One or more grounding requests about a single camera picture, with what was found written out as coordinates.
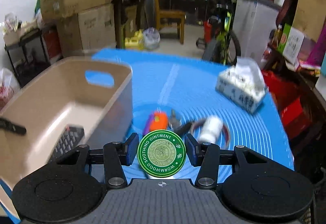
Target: chair seat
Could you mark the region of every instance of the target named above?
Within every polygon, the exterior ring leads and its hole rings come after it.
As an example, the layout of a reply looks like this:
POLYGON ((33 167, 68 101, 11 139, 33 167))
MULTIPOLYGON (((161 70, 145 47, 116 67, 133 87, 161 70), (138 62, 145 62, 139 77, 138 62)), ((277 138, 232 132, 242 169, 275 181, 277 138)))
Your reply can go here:
POLYGON ((182 18, 185 12, 179 10, 160 10, 161 18, 182 18))

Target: small black side table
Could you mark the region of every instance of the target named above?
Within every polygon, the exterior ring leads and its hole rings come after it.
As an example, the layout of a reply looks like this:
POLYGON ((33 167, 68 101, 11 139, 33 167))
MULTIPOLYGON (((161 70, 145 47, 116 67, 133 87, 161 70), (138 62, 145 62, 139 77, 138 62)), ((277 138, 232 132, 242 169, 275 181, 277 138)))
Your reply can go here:
POLYGON ((50 29, 52 29, 53 27, 46 27, 42 30, 40 30, 39 28, 34 29, 30 32, 28 32, 27 34, 25 34, 18 43, 16 44, 12 44, 10 46, 5 45, 4 49, 8 54, 13 72, 15 77, 17 78, 19 84, 21 87, 24 87, 28 82, 30 82, 33 78, 35 78, 38 74, 40 74, 43 70, 45 70, 46 68, 48 68, 50 66, 50 62, 48 60, 47 57, 47 53, 45 51, 45 47, 44 47, 44 43, 43 43, 43 39, 42 39, 42 34, 44 32, 49 31, 50 29), (35 65, 35 67, 33 67, 32 69, 30 69, 28 71, 28 73, 25 74, 19 74, 14 66, 14 63, 12 62, 11 56, 10 56, 10 51, 17 49, 17 48, 22 48, 24 57, 25 57, 25 62, 28 63, 28 59, 27 59, 27 52, 26 52, 26 44, 29 43, 30 41, 39 38, 40 42, 41 42, 41 46, 42 46, 42 50, 43 50, 43 54, 44 54, 44 58, 45 58, 45 62, 40 62, 37 63, 37 65, 35 65))

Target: stacked cardboard box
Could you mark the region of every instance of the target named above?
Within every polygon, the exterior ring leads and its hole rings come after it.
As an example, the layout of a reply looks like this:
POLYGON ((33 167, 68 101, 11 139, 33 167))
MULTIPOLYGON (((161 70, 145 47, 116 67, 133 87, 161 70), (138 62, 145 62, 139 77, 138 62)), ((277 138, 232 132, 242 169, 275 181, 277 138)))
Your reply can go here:
POLYGON ((55 21, 64 57, 115 45, 111 0, 40 0, 42 17, 55 21))

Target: gray metal object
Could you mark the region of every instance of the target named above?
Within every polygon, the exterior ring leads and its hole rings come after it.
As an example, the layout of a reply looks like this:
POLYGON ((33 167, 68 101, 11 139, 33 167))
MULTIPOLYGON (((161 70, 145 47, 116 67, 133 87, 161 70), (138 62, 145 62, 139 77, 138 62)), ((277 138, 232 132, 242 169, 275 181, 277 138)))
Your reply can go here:
MULTIPOLYGON (((134 179, 126 188, 107 192, 101 204, 73 224, 245 224, 230 213, 214 191, 190 180, 134 179)), ((300 224, 299 221, 288 224, 300 224)))
POLYGON ((113 186, 119 186, 122 185, 124 183, 124 179, 120 178, 120 177, 113 177, 109 180, 109 184, 113 185, 113 186))
POLYGON ((198 180, 198 183, 202 186, 210 186, 214 183, 214 180, 209 177, 203 177, 198 180))

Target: white bottle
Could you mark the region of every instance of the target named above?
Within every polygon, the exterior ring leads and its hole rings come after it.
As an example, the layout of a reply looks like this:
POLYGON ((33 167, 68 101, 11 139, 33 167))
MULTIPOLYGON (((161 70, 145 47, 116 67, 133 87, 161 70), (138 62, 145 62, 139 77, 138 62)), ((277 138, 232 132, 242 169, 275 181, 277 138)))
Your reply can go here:
POLYGON ((221 135, 222 128, 223 122, 219 117, 208 117, 201 129, 198 143, 209 142, 215 144, 221 135))

